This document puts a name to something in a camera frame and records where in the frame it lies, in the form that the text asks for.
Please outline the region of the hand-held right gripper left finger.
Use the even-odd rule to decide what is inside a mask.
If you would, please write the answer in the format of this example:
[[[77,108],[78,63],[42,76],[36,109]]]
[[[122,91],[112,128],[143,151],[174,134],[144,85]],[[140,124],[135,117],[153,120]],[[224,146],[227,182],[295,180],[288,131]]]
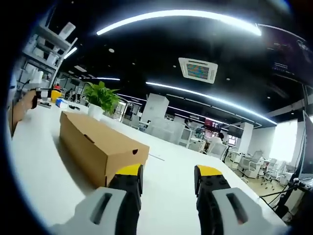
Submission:
[[[99,187],[75,208],[64,224],[52,227],[54,235],[135,235],[143,191],[143,165],[117,171],[107,187]]]

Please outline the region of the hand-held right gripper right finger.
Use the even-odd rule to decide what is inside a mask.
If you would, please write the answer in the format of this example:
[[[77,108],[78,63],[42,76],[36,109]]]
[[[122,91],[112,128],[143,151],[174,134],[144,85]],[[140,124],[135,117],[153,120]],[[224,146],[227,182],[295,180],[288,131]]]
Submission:
[[[232,188],[212,167],[194,168],[196,208],[202,235],[285,235],[286,226],[270,223],[262,208],[239,188]]]

